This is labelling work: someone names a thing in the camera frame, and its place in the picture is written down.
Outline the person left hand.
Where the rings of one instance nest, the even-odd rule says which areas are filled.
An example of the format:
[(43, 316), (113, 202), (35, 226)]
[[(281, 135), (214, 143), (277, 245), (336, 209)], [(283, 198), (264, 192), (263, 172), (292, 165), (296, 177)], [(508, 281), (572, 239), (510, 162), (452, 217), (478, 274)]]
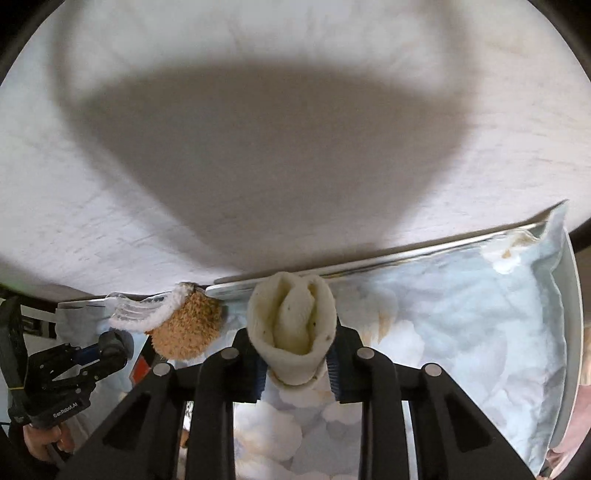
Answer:
[(22, 427), (22, 432), (28, 452), (40, 461), (52, 461), (48, 448), (53, 444), (59, 451), (66, 453), (74, 451), (75, 443), (71, 431), (65, 423), (56, 425), (49, 430), (25, 425)]

